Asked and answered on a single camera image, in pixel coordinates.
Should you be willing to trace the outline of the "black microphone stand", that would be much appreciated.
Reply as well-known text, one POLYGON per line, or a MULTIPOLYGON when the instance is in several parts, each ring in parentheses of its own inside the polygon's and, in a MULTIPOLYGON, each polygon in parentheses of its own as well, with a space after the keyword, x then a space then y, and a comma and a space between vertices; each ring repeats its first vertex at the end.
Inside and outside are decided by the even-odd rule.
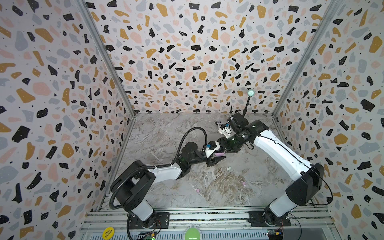
POLYGON ((242 117, 245 117, 245 115, 247 113, 247 110, 248 110, 248 105, 250 103, 251 98, 254 96, 254 94, 255 94, 254 90, 248 90, 248 98, 247 98, 246 105, 245 105, 245 107, 243 109, 242 117))

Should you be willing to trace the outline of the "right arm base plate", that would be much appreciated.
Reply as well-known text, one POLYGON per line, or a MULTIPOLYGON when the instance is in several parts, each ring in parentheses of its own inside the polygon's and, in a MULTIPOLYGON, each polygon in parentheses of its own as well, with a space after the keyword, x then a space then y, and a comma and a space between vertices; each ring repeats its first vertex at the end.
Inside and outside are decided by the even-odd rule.
POLYGON ((249 211, 248 223, 252 227, 290 227, 291 221, 287 214, 276 217, 272 212, 249 211))

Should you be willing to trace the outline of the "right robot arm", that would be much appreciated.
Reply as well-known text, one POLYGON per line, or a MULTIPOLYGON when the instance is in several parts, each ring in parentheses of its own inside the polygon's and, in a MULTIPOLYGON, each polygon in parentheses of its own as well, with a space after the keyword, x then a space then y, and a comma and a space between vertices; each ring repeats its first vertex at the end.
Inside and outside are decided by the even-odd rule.
POLYGON ((236 153, 249 143, 266 152, 292 179, 285 192, 273 200, 262 214, 261 220, 275 226, 298 206, 305 206, 320 191, 323 184, 324 167, 311 164, 290 150, 263 122, 250 123, 242 114, 229 117, 227 123, 218 122, 218 131, 223 137, 219 145, 227 153, 236 153))

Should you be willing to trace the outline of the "yellow round sticker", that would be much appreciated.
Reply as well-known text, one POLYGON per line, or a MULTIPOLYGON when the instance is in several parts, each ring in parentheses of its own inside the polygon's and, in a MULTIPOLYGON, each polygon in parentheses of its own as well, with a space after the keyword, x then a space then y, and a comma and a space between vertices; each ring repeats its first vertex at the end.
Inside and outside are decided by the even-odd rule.
POLYGON ((115 234, 115 229, 113 227, 108 227, 103 231, 102 238, 103 240, 111 240, 115 234))

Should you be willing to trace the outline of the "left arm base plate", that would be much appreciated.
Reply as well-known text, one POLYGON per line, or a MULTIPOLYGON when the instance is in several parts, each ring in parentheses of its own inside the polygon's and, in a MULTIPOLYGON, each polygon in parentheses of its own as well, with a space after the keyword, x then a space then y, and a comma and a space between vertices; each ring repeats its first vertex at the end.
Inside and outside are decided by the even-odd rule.
POLYGON ((142 221, 136 215, 130 215, 128 226, 130 230, 167 229, 169 227, 169 220, 169 212, 154 212, 145 221, 142 221))

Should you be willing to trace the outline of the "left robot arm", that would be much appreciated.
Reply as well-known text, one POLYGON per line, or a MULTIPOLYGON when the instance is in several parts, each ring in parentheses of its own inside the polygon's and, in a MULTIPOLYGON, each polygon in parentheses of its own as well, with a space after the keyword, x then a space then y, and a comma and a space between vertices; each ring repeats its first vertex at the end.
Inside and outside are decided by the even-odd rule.
POLYGON ((141 161, 133 162, 111 186, 109 208, 124 209, 147 225, 155 220, 155 210, 145 200, 152 185, 185 177, 196 164, 214 166, 225 158, 225 148, 219 142, 209 142, 201 151, 194 142, 179 149, 170 164, 150 166, 141 161))

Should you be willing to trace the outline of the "green round button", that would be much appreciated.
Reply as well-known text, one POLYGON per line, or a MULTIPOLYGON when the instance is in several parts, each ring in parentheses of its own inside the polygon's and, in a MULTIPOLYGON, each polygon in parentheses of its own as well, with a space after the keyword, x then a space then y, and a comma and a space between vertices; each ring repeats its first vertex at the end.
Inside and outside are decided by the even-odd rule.
POLYGON ((183 233, 183 240, 202 240, 202 232, 198 227, 190 226, 183 233))

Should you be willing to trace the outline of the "aluminium front rail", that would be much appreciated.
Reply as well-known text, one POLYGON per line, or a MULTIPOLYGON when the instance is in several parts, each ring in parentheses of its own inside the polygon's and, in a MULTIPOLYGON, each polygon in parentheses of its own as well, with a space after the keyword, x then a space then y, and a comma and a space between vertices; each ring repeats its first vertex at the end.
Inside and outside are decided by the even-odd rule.
MULTIPOLYGON (((249 229, 251 224, 249 212, 263 211, 264 207, 199 207, 199 208, 156 208, 157 213, 169 213, 169 230, 195 225, 204 229, 249 229)), ((90 212, 80 228, 81 233, 100 232, 107 227, 117 231, 126 229, 127 213, 120 210, 103 210, 90 212)), ((292 210, 289 220, 297 228, 335 228, 327 208, 311 206, 292 210)))

